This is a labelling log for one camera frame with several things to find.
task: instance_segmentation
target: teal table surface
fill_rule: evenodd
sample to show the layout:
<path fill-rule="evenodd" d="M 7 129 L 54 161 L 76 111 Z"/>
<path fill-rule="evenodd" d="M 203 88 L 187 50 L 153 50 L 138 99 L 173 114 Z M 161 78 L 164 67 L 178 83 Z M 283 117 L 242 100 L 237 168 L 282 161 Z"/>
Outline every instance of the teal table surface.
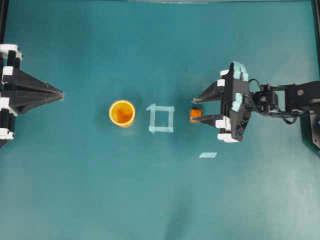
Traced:
<path fill-rule="evenodd" d="M 11 0 L 5 42 L 65 98 L 19 116 L 0 149 L 1 239 L 320 239 L 320 159 L 299 121 L 253 113 L 232 144 L 189 123 L 232 61 L 262 84 L 319 80 L 310 1 Z M 126 129 L 108 115 L 119 99 L 136 109 Z M 149 132 L 153 103 L 175 107 L 173 133 Z"/>

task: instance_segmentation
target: tape strip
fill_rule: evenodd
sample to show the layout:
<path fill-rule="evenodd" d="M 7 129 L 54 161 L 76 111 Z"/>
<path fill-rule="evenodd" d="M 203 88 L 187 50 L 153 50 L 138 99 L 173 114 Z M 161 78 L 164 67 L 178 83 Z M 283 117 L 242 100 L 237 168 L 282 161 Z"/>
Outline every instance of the tape strip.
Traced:
<path fill-rule="evenodd" d="M 147 111 L 150 111 L 150 125 L 149 131 L 152 134 L 155 132 L 173 133 L 174 132 L 174 106 L 157 106 L 155 103 L 147 107 Z M 168 112 L 168 126 L 155 126 L 156 111 Z"/>
<path fill-rule="evenodd" d="M 240 109 L 240 106 L 242 104 L 242 94 L 237 92 L 235 94 L 235 101 L 232 102 L 232 108 L 231 110 L 235 111 L 235 112 L 238 112 L 239 109 Z"/>
<path fill-rule="evenodd" d="M 233 62 L 233 77 L 235 79 L 241 79 L 242 76 L 242 80 L 243 81 L 248 81 L 249 80 L 249 73 L 247 73 L 247 69 L 245 67 L 245 65 L 234 61 Z"/>
<path fill-rule="evenodd" d="M 199 156 L 200 159 L 204 159 L 204 158 L 215 158 L 217 156 L 216 152 L 203 152 L 201 153 L 201 155 Z"/>

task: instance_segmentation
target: yellow cup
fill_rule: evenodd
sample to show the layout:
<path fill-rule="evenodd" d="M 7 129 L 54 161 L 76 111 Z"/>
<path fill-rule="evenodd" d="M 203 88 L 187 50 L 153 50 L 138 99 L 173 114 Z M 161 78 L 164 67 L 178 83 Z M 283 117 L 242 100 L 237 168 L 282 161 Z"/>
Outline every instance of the yellow cup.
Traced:
<path fill-rule="evenodd" d="M 135 115 L 135 107 L 126 100 L 115 101 L 109 109 L 111 121 L 121 128 L 130 127 L 134 123 Z"/>

